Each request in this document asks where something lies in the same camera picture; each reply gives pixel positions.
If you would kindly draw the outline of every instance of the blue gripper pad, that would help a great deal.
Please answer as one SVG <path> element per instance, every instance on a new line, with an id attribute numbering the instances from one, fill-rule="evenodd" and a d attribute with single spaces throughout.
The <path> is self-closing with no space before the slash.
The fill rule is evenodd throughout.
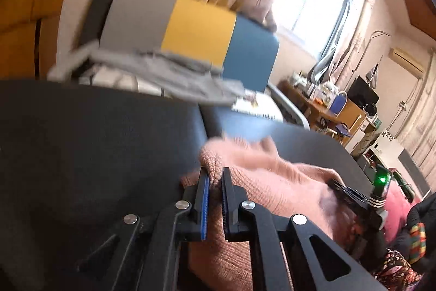
<path id="1" fill-rule="evenodd" d="M 224 183 L 221 182 L 221 209 L 222 209 L 222 225 L 224 227 L 224 235 L 227 236 L 228 234 L 228 224 L 227 224 L 227 212 L 228 212 L 228 206 L 227 206 L 227 199 L 225 195 L 225 187 Z"/>
<path id="2" fill-rule="evenodd" d="M 203 190 L 203 204 L 201 205 L 201 240 L 206 240 L 208 227 L 208 206 L 209 206 L 209 176 L 206 176 Z"/>

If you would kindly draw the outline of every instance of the blue panel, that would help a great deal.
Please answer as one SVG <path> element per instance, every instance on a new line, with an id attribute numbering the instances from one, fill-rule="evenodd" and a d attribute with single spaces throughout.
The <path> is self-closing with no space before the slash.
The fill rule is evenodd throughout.
<path id="1" fill-rule="evenodd" d="M 246 89 L 264 91 L 278 51 L 278 40 L 262 26 L 236 16 L 224 60 L 224 78 L 240 80 Z"/>

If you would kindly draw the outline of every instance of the metal screw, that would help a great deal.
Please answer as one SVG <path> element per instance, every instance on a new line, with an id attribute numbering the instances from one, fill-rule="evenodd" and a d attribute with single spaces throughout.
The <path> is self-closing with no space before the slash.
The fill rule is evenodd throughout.
<path id="1" fill-rule="evenodd" d="M 307 222 L 307 217 L 304 215 L 295 215 L 294 217 L 292 217 L 292 220 L 297 225 L 304 225 Z"/>
<path id="2" fill-rule="evenodd" d="M 179 210 L 186 210 L 189 207 L 189 202 L 184 201 L 184 200 L 180 200 L 176 202 L 176 207 Z"/>
<path id="3" fill-rule="evenodd" d="M 125 215 L 123 218 L 124 223 L 127 225 L 133 225 L 137 222 L 137 220 L 138 220 L 138 216 L 136 216 L 132 213 Z"/>
<path id="4" fill-rule="evenodd" d="M 256 204 L 253 201 L 245 200 L 241 203 L 241 206 L 246 210 L 252 210 L 256 207 Z"/>

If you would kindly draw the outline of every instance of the air conditioner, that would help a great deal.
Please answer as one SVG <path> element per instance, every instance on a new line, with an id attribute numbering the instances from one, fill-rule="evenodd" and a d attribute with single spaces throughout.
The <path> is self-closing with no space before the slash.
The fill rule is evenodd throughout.
<path id="1" fill-rule="evenodd" d="M 424 67 L 404 50 L 400 48 L 391 49 L 389 52 L 389 58 L 398 63 L 416 78 L 422 79 Z"/>

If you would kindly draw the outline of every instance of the yellow stripe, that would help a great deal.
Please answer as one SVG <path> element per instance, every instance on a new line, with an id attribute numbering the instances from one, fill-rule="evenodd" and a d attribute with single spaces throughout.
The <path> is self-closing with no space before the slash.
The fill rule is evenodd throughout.
<path id="1" fill-rule="evenodd" d="M 197 0 L 176 0 L 162 50 L 222 66 L 236 14 Z"/>

